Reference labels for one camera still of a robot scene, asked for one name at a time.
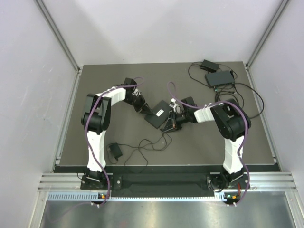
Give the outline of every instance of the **gray table surface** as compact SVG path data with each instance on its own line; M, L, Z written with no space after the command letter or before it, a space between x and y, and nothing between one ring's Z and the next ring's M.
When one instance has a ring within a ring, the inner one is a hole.
M222 64L231 67L238 74L236 82L250 85L242 62L223 62ZM88 149L84 127L80 123L86 95L101 93L114 85L123 83L126 77L144 77L145 82L139 89L150 107L154 107L161 100L170 101L171 97L167 91L168 81L176 84L179 99L192 96L199 106L213 102L214 91L189 78L187 73L189 65L190 63L85 65L80 77L60 165L87 165ZM205 71L192 67L190 72L193 77L206 82ZM244 110L248 116L257 114L258 109L252 91L242 85L237 85L237 89L244 97ZM144 138L155 142L161 135L160 130L144 120L144 115L136 113L134 108L127 103L119 102L112 107L111 123L105 136L105 144L116 142L137 146ZM187 123L183 125L181 131L170 133L170 136L173 142L166 150L143 151L149 165L218 165L224 161L224 139L214 122ZM163 143L164 141L161 140L155 147L160 148ZM124 165L132 152L132 149L126 146L121 146L121 150L123 156L119 158L116 165ZM243 158L247 164L274 163L260 117L252 120ZM127 163L127 165L145 164L146 161L138 151L134 152Z

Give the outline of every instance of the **black electronic device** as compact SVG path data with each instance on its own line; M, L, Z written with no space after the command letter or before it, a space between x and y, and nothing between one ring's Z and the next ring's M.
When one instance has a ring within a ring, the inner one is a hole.
M194 100L191 96L187 97L185 99L182 99L181 101L188 105L197 106L194 103ZM163 133L174 132L174 131L178 131L178 130L182 129L182 127L181 127L182 124L185 124L185 123L196 124L197 123L195 116L194 116L194 112L196 111L196 109L190 108L184 104L182 106L183 106L184 110L182 110L180 113L176 113L176 112L174 112L174 110L169 112L168 120L167 120L164 128L161 129L161 132L163 132Z
M204 60L200 65L200 68L202 70L206 70L207 72L210 72L210 73L216 72L218 70L218 67L219 67L219 64L210 62L208 60Z
M155 114L147 114L144 119L153 127L159 129L160 126L168 119L169 111L171 110L172 108L169 106L169 104L164 100L161 100L152 109Z
M118 158L123 155L122 151L120 150L117 143L113 143L109 146L110 152L113 155L113 157L118 161Z
M206 74L205 79L210 88L225 86L234 83L233 75L230 71L221 71L212 74Z

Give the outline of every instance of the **power adapter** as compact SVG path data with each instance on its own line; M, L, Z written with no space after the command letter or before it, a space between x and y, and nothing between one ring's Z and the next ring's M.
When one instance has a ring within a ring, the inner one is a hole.
M208 60L204 60L202 62L202 64L200 65L200 68L202 70L206 70L207 72L210 72L210 73L215 73L218 70L218 67L219 67L219 64L212 63Z
M118 158L123 155L122 151L120 150L117 143L113 143L109 146L110 152L112 153L113 157L115 157L116 161L118 161Z

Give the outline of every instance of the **black cord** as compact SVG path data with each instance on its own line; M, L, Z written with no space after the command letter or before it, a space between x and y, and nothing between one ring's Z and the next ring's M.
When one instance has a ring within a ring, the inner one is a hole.
M235 92L234 91L229 91L229 89L234 88L233 85L231 86L231 88L226 89L227 86L229 86L229 85L226 85L223 88L217 87L217 88L214 89L214 91L215 91L214 101L215 102L220 101L221 100L220 96L230 95L236 100L237 104L239 105L239 101L238 101L238 98L235 96Z
M78 176L78 173L77 173L77 177L82 181L82 179Z
M263 100L263 98L261 97L261 95L260 95L256 90L254 90L253 88L251 88L250 86L248 86L248 85L246 85L246 84L244 84L244 83L236 82L235 85L243 85L243 86L245 86L245 87L251 89L251 90L252 90L253 92L255 92L256 95L261 99L261 102L262 102L262 105L263 105L262 110L260 111L259 114L256 114L256 115L254 115L254 116L252 116L252 117L249 117L249 119L253 119L253 118L256 118L256 117L258 117L259 115L261 115L262 112L264 111L264 108L265 108L264 100Z
M211 179L210 187L211 187L211 189L212 189L214 192L219 193L219 192L222 192L222 191L223 191L223 189L224 189L225 186L226 186L226 185L225 185L225 181L223 181L223 179L222 179L221 185L222 185L222 187L220 188L220 190L215 191L215 189L214 189L214 187L213 187L213 179Z
M201 81L199 81L199 80L197 80L197 79L195 79L195 78L193 78L193 77L191 76L191 74L190 74L190 68L191 68L192 66L195 66L195 65L197 65L197 66L200 67L200 65L197 64L197 63L202 63L202 62L194 62L194 63L191 63L190 67L188 68L188 75L189 75L189 77L190 77L192 80L194 80L194 81L196 81L196 82L202 84L203 86L209 87L208 85L202 83Z
M234 87L236 93L237 93L237 94L241 97L241 99L242 99L243 105L241 106L241 108L244 108L244 106L245 106L245 101L244 101L243 96L238 92L238 90L237 90L237 88L236 88L235 85L233 85L233 87Z
M170 138L170 141L169 141L169 142L168 142L167 139L165 138L165 135L168 136L168 137ZM162 148L160 148L160 149L156 149L156 148L154 147L155 144L157 144L162 138L163 138L164 141L165 141L164 147L162 147ZM144 146L141 146L141 144L142 144L144 141L147 141L148 143L145 144ZM138 146L130 146L130 145L128 145L128 144L120 144L120 143L118 143L118 145L120 145L120 146L128 146L128 147L134 149L134 150L131 152L130 156L127 158L127 160L124 162L124 166L126 166L127 162L128 162L129 159L132 157L132 155L134 154L134 152L137 151L137 150L139 151L139 153L141 154L141 156L142 156L142 157L145 159L145 161L146 161L145 167L139 172L139 173L141 173L141 172L148 166L148 164L149 164L149 162L148 162L148 160L146 159L146 157L144 156L142 150L147 150L147 151L164 151L164 150L172 143L172 141L173 141L173 139L172 139L167 133L163 133L163 134L161 135L161 137L160 137L156 142L151 142L151 141L148 140L148 139L143 139L143 140L140 141L140 143L138 144Z

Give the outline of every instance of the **aluminum frame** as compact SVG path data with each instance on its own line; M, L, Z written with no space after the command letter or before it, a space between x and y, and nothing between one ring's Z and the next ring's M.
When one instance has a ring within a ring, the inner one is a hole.
M66 139L66 136L67 136L67 128L68 128L68 125L69 125L69 122L70 122L73 106L74 106L74 103L75 103L75 98L76 98L76 93L77 93L77 89L78 89L78 85L79 85L79 81L80 81L81 72L82 72L82 69L80 69L77 72L74 83L72 85L72 90L71 90L71 93L70 93L70 96L69 96L69 102L67 104L67 109L65 111L65 118L64 118L64 121L63 121L63 125L62 125L62 128L61 128L60 136L59 136L57 147L56 147L55 157L52 160L53 163L52 163L52 167L50 169L52 171L55 169L55 166L59 165L59 163L60 163L64 142L65 142L65 139Z
M247 72L247 76L248 76L248 79L249 79L249 82L250 82L250 86L257 91L257 87L256 87L256 84L253 80L253 77L252 77L252 73L251 73L251 70L249 67L247 66L244 66L245 67L245 70ZM256 93L253 93L254 95L254 98L255 98L255 101L256 101L256 105L257 105L257 108L258 108L258 111L260 112L262 110L262 102L260 100L260 98L257 96ZM273 136L271 134L271 131L270 131L270 128L269 128L269 124L268 124L268 120L265 116L265 113L262 113L261 115L261 120L262 120L262 124L263 124L263 127L264 127L264 130L265 130L265 133L266 133L266 137L267 137L267 140L268 140L268 143L269 143L269 146L270 146L270 150L271 150L271 153L272 153L272 156L275 160L275 163L278 164L280 170L284 171L281 167L281 160L280 160L280 157L277 153L277 148L276 148L276 145L274 143L274 139L273 139Z
M52 30L54 36L56 37L59 45L62 47L64 53L66 54L67 58L69 59L70 63L72 64L73 68L75 69L75 71L79 71L80 70L79 65L77 64L76 60L74 59L74 56L72 55L70 49L68 48L67 43L63 39L59 29L57 28L56 23L52 19L52 16L50 15L47 7L45 6L45 4L43 2L43 0L34 0L34 1L37 4L37 6L38 6L40 12L42 13L43 17L47 21L50 29Z
M41 177L39 192L96 192L96 190L81 190L81 181L75 173L45 173ZM251 172L248 191L297 191L290 172Z
M248 63L246 64L247 67L251 67L253 62L255 61L257 55L260 53L262 47L264 46L265 42L267 41L269 35L271 34L273 28L275 27L276 23L278 22L279 18L281 17L282 13L286 9L290 0L282 0L279 7L277 8L274 16L272 17L271 21L269 22L265 32L263 33L260 41L258 42L256 48L254 49L253 53L251 54Z
M36 196L35 208L29 222L30 228L39 228L47 204L48 192L39 191Z
M300 195L297 191L285 192L287 202L290 208L290 212L294 219L295 226L297 228L304 227L304 208L300 199Z

